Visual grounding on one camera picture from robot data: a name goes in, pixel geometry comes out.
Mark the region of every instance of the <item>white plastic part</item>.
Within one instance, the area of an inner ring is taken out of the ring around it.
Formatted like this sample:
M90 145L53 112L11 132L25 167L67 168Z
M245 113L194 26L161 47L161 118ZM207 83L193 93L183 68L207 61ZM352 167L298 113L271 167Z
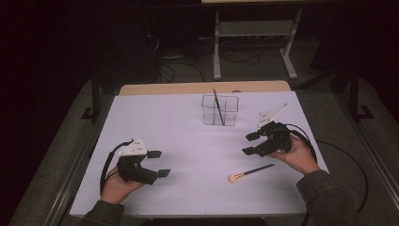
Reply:
M145 155L147 154L147 148L144 144L144 140L142 138L136 139L128 146L124 147L122 150L118 152L119 156L129 156L129 155Z
M281 114L285 109L287 109L289 105L285 103L282 106L276 107L274 109L264 111L260 114L258 120L258 128L268 124L269 122L273 121L279 114Z

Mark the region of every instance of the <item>person's left hand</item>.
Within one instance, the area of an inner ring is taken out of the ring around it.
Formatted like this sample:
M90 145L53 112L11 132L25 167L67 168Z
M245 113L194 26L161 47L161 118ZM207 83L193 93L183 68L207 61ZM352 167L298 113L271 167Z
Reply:
M130 193L145 185L140 182L123 181L116 167L108 172L106 178L101 200L113 204L121 203Z

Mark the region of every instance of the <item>wire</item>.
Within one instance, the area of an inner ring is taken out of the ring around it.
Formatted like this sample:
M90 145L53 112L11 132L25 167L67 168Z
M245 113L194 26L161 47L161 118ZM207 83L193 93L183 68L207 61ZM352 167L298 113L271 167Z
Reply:
M155 55L155 52L156 52L156 50L158 50L158 47L159 47L159 43L160 43L160 42L159 42L159 39L156 38L156 37L153 36L153 35L148 35L147 38L153 38L153 39L156 40L156 45L155 45L155 47L153 48L152 51L150 51L150 53L152 53L153 55Z
M162 68L161 68L161 70L160 70L160 71L161 71L161 83L162 83L162 78L164 77L164 76L162 75L162 73L164 73L164 74L170 76L170 78L167 79L166 83L174 82L175 72L174 72L173 68L171 68L171 67L169 67L168 65L165 65L165 64L162 64L161 67L166 67L166 68L168 68L168 69L171 70L171 73L166 73L166 72L165 72L164 70L162 70Z
M302 132L302 134L305 135L305 137L306 137L307 140L310 140L309 137L308 137L308 135L305 133L305 131L303 131L303 129L301 129L299 126L294 125L294 124L285 124L285 125L289 125L289 126L293 126L293 127L297 128L298 130L300 130L300 131Z
M200 71L200 69L198 69L196 66L189 64L189 63L182 63L182 62L168 62L165 64L180 64L180 65L186 65L186 66L190 66L191 68L197 70L197 72L199 72L199 75L202 78L202 82L206 82L205 76L203 75L203 73Z
M205 37L205 38L202 38L200 41L205 41L205 40L210 40L211 43L206 46L200 47L201 48L199 50L200 53L207 53L208 51L212 51L213 48L211 48L211 49L208 49L208 48L214 47L214 45L215 45L215 39L213 37Z
M114 150L112 150L112 152L109 153L108 157L106 158L104 167L103 167L103 172L101 174L101 178L100 178L100 195L103 194L103 189L104 189L104 185L105 185L105 176L106 173L108 172L108 167L109 164L111 164L112 158L114 157L115 152L117 151L117 149L119 149L121 146L127 146L129 144L131 144L133 142L129 141L129 142L123 142L121 144L119 144Z
M358 167L359 167L361 173L363 174L364 184L365 184L365 188L364 188L364 197L363 197L363 200L362 200L362 202L361 202L361 205L359 206L358 211L357 211L358 213L360 213L361 210L364 208L364 205L366 204L367 198L368 198L368 196L369 196L369 179L367 178L367 174L366 174L364 168L363 168L363 167L360 165L360 163L355 159L355 157L353 157L352 155L350 155L350 154L349 154L348 152L346 152L344 149L342 149L342 148L340 148L340 147L338 147L338 146L336 146L336 145L334 145L334 144L331 144L331 143L328 143L328 142L326 142L326 141L323 141L323 140L317 140L317 139L316 139L316 142L329 145L329 146L331 146L331 147L337 149L338 151L341 151L343 154L345 154L345 155L348 156L350 159L352 159L352 160L355 162L356 165L358 165Z
M118 171L114 171L111 175L107 176L107 177L105 178L105 180L108 180L110 177L112 177L113 175L117 174L117 172L118 172Z
M250 53L244 52L244 51L241 53L247 54L248 58L242 59L238 56L235 56L234 54L228 54L228 52L220 52L219 55L222 58L224 58L230 62L233 62L233 63L241 63L241 64L247 64L247 65L258 65L261 62L261 53L255 53L254 56L252 56ZM253 63L249 63L250 60L252 60L254 58L256 58L256 61Z

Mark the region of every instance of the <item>person's right hand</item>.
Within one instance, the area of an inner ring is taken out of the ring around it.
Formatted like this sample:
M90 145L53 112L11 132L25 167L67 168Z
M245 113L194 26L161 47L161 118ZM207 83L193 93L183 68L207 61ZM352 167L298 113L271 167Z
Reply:
M291 134L290 141L292 145L290 152L286 153L284 150L278 150L271 153L269 156L285 162L293 169L302 172L304 175L320 169L311 156L308 147L300 138Z

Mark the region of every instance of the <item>brush handle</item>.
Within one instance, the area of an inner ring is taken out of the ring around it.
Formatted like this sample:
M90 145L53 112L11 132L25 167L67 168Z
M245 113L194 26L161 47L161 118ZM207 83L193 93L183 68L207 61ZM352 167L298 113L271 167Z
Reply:
M256 172L256 171L263 170L263 169L266 169L266 168L269 168L269 167L273 167L273 166L274 166L274 164L270 164L270 165L267 165L267 166L264 166L264 167L261 167L261 168L253 169L253 170L250 170L250 171L246 171L246 172L244 172L244 175L248 175L248 174L250 174L252 172Z
M222 111L220 110L220 104L219 104L219 101L217 100L217 94L216 94L216 89L215 88L214 88L214 96L215 96L217 110L219 111L220 119L222 120L222 124L225 125L225 122L223 121L223 117L222 117Z

